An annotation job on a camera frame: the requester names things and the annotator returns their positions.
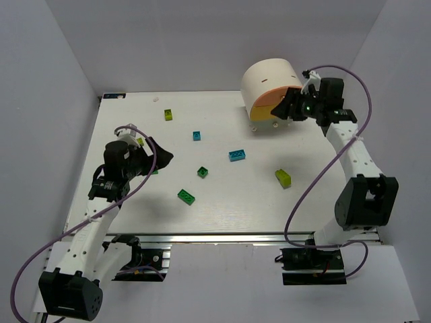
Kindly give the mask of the orange drawer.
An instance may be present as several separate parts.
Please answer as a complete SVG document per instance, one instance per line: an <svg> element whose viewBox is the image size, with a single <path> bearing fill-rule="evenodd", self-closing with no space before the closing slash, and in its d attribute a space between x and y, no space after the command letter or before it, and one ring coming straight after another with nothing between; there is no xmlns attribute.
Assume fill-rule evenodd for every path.
<svg viewBox="0 0 431 323"><path fill-rule="evenodd" d="M256 100L253 106L270 106L278 105L286 95L288 90L287 86L277 87L261 94Z"/></svg>

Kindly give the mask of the small dark green lego brick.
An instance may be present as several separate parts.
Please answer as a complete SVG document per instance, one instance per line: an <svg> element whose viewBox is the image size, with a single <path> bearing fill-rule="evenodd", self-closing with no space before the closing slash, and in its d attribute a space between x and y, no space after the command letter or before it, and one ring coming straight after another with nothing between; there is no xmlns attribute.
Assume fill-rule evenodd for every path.
<svg viewBox="0 0 431 323"><path fill-rule="evenodd" d="M209 171L207 168L201 166L198 170L197 170L197 175L200 178L205 178L208 175Z"/></svg>

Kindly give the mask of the long green lego brick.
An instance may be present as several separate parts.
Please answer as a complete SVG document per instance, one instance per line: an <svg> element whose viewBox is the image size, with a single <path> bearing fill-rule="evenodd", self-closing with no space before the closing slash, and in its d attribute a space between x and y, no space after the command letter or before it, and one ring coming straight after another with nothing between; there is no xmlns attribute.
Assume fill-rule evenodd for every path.
<svg viewBox="0 0 431 323"><path fill-rule="evenodd" d="M195 197L184 189L178 192L177 197L187 205L192 205L195 202Z"/></svg>

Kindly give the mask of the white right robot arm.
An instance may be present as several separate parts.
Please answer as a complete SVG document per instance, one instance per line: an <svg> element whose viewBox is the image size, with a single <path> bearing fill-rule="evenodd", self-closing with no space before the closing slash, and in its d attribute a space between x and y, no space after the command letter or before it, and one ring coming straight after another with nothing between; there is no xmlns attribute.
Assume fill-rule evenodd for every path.
<svg viewBox="0 0 431 323"><path fill-rule="evenodd" d="M352 110L343 107L344 82L322 78L310 72L303 88L288 88L271 114L303 121L313 118L340 162L346 184L334 206L334 217L312 235L313 249L336 249L362 231L388 224L399 189L396 178L388 177L371 158L362 138L363 128Z"/></svg>

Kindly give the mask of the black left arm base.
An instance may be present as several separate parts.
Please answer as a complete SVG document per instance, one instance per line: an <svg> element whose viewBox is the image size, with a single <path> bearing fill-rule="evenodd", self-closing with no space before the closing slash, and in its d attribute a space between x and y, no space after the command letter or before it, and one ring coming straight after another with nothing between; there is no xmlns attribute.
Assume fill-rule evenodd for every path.
<svg viewBox="0 0 431 323"><path fill-rule="evenodd" d="M130 260L121 267L113 281L162 282L166 278L163 249L143 247L140 239L131 234L116 235L104 248L110 244L131 247Z"/></svg>

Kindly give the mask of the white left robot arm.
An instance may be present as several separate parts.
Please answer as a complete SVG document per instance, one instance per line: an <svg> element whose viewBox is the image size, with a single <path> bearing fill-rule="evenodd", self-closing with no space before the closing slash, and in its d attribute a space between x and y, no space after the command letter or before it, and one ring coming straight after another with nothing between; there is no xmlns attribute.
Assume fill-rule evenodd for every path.
<svg viewBox="0 0 431 323"><path fill-rule="evenodd" d="M130 182L165 168L174 157L152 138L146 142L152 155L131 135L106 144L104 162L92 178L84 226L73 230L71 245L59 264L39 278L48 314L91 322L101 309L106 285L120 270L142 265L138 237L117 235L112 242L105 237L129 194Z"/></svg>

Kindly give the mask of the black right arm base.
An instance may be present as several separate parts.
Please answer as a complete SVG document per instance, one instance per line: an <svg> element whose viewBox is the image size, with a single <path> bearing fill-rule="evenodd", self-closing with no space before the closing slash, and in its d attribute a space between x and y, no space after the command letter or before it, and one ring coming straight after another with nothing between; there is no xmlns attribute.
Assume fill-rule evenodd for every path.
<svg viewBox="0 0 431 323"><path fill-rule="evenodd" d="M281 264L285 286L347 284L339 249L282 248L274 261Z"/></svg>

